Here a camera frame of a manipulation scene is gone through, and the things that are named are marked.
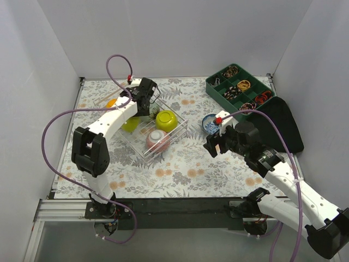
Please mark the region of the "blue floral white bowl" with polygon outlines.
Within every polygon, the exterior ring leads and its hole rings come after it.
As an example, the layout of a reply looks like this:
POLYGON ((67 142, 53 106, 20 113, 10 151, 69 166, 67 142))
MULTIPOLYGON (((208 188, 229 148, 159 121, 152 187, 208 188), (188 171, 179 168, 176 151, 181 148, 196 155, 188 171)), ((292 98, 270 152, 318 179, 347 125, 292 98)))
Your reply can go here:
POLYGON ((219 126, 214 123, 215 114, 206 115, 202 120, 202 128, 207 134, 215 134, 219 131, 219 126))

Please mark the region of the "lime green bowl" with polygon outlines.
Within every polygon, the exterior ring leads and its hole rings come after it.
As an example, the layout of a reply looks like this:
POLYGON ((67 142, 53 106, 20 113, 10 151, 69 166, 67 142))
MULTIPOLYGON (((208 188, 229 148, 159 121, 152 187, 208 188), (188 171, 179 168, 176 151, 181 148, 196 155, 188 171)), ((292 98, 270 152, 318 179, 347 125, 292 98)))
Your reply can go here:
POLYGON ((138 127, 139 124, 140 124, 139 117, 131 117, 122 125, 121 128, 125 132, 132 133, 138 127))
POLYGON ((173 131, 178 125, 178 119, 170 110, 160 111, 155 118, 155 126, 157 129, 167 133, 173 131))

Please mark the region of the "white wire dish rack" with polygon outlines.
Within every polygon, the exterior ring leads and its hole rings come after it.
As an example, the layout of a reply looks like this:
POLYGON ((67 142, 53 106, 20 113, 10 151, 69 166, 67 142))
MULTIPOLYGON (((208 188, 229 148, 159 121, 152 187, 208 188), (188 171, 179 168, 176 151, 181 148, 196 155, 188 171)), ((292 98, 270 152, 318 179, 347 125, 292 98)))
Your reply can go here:
POLYGON ((164 161, 171 154, 180 139, 186 136, 188 122, 180 116, 173 106, 169 106, 161 96, 163 91, 156 89, 153 96, 150 98, 151 104, 157 103, 161 111, 170 110, 178 119, 177 127, 167 133, 170 137, 170 146, 163 152, 151 152, 147 148, 146 139, 150 132, 156 130, 155 120, 151 121, 149 116, 133 116, 140 118, 140 124, 132 132, 125 132, 121 127, 116 131, 108 144, 111 164, 120 164, 122 166, 155 166, 164 161))

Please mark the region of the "mint green floral bowl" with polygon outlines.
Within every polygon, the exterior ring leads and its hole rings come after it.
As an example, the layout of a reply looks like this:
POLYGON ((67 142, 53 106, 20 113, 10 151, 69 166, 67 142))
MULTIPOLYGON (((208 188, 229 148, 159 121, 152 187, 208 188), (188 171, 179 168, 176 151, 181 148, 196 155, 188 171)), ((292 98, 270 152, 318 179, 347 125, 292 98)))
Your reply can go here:
POLYGON ((157 117, 157 114, 161 111, 160 106, 157 103, 153 103, 149 107, 149 119, 154 121, 157 117))

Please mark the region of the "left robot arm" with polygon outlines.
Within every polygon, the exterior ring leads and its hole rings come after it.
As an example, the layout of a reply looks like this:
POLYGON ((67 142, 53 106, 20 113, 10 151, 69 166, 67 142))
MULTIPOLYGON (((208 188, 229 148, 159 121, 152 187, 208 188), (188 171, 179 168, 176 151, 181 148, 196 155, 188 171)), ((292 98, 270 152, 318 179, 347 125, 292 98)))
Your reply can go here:
POLYGON ((86 128, 74 130, 71 161, 92 189, 89 197, 93 208, 104 218, 111 218, 116 211, 112 202, 116 196, 105 174, 110 163, 108 142, 132 117, 149 115, 152 96, 157 90, 158 85, 151 79, 133 80, 123 87, 116 101, 99 119, 86 128))

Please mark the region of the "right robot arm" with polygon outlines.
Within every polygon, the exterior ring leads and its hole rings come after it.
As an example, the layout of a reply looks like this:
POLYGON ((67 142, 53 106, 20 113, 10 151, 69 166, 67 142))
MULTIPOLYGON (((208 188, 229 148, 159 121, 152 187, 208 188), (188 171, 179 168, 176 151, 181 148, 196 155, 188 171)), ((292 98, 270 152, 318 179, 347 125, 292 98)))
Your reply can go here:
POLYGON ((294 172, 273 148, 264 145, 259 131, 250 122, 229 124, 206 138, 203 146, 212 157, 232 151, 244 157, 246 165, 281 190, 292 202, 289 205, 269 191, 259 188, 245 201, 253 217, 271 216, 300 231, 311 248, 331 259, 348 243, 348 209, 340 209, 326 200, 294 172))

